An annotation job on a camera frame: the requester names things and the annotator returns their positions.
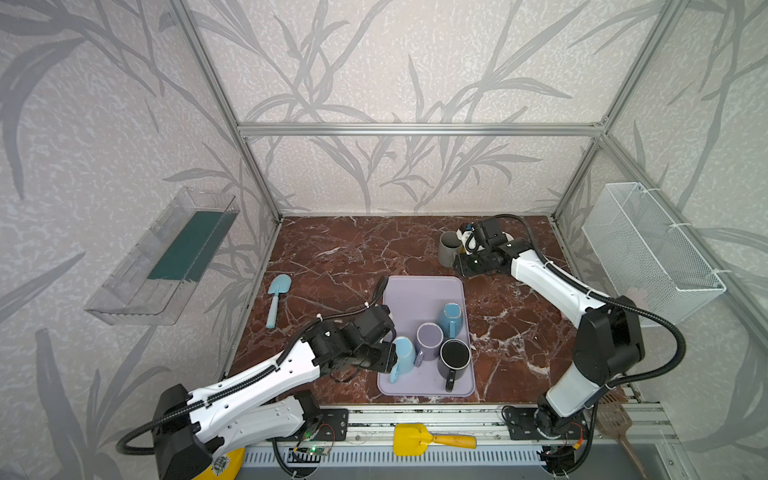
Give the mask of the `grey ceramic mug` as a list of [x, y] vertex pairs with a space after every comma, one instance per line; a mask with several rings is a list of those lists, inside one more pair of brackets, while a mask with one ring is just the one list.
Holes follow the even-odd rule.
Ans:
[[438, 261], [444, 268], [452, 268], [455, 258], [463, 248], [455, 231], [443, 232], [438, 240]]

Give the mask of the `light blue mug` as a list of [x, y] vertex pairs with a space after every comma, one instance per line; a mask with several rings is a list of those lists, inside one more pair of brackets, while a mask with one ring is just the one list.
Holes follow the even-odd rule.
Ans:
[[398, 336], [393, 342], [397, 360], [389, 374], [389, 382], [396, 383], [401, 377], [414, 369], [416, 348], [413, 342], [405, 336]]

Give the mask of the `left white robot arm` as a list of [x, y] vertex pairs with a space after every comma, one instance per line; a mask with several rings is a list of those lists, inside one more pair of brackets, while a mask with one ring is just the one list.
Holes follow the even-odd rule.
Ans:
[[225, 454], [314, 428], [321, 410], [306, 385], [353, 369], [388, 373], [397, 361], [396, 328], [379, 278], [364, 307], [317, 316], [285, 348], [231, 378], [163, 392], [148, 423], [116, 443], [125, 456], [151, 456], [161, 479], [193, 479]]

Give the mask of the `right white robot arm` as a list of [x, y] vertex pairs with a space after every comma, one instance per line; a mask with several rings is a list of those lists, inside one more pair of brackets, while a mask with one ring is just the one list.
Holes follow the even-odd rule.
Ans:
[[[523, 217], [500, 214], [466, 223], [451, 237], [459, 242], [453, 268], [461, 276], [508, 275], [544, 297], [576, 329], [571, 366], [538, 401], [541, 424], [563, 423], [614, 388], [663, 376], [682, 363], [687, 343], [676, 325], [626, 296], [592, 289], [560, 268], [543, 253]], [[645, 358], [642, 319], [666, 329], [675, 350], [662, 366], [629, 375]]]

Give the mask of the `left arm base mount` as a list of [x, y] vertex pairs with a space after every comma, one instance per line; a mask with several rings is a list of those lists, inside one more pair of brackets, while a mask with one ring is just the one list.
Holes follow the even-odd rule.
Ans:
[[302, 441], [343, 441], [347, 437], [350, 411], [346, 408], [322, 408], [320, 414], [294, 435]]

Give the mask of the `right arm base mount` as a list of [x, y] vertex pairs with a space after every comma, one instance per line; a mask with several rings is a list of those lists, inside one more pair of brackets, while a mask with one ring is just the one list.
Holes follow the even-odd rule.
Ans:
[[581, 440], [585, 436], [582, 413], [560, 417], [549, 407], [506, 405], [501, 416], [511, 440]]

